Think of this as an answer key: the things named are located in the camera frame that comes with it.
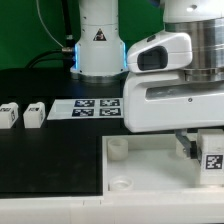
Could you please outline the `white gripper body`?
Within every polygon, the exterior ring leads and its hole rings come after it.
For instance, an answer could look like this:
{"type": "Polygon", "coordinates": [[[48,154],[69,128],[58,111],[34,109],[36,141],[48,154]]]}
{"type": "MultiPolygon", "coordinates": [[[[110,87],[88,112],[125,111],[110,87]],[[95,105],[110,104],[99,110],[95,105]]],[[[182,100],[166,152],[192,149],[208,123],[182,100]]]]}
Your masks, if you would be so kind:
{"type": "Polygon", "coordinates": [[[186,82],[181,71],[130,72],[123,101],[124,124],[131,132],[224,125],[224,81],[186,82]]]}

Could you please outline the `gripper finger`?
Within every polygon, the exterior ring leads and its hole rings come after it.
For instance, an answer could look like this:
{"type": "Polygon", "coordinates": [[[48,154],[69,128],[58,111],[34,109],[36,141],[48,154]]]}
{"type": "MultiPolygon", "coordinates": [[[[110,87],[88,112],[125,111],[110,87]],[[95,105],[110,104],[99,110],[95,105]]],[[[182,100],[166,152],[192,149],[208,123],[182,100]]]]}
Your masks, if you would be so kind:
{"type": "Polygon", "coordinates": [[[177,140],[182,144],[185,149],[185,154],[188,158],[191,157],[191,141],[187,137],[186,129],[177,129],[175,131],[175,136],[177,140]]]}

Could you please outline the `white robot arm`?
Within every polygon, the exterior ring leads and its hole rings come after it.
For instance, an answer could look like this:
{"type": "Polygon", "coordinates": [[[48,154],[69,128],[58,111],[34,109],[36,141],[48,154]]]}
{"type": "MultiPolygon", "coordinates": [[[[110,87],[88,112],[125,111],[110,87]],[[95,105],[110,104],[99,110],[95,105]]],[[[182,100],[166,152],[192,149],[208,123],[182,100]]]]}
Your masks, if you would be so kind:
{"type": "Polygon", "coordinates": [[[71,73],[88,82],[127,72],[124,124],[132,132],[173,130],[190,158],[189,128],[224,126],[224,0],[149,0],[163,30],[126,49],[117,0],[80,0],[81,38],[71,73]]]}

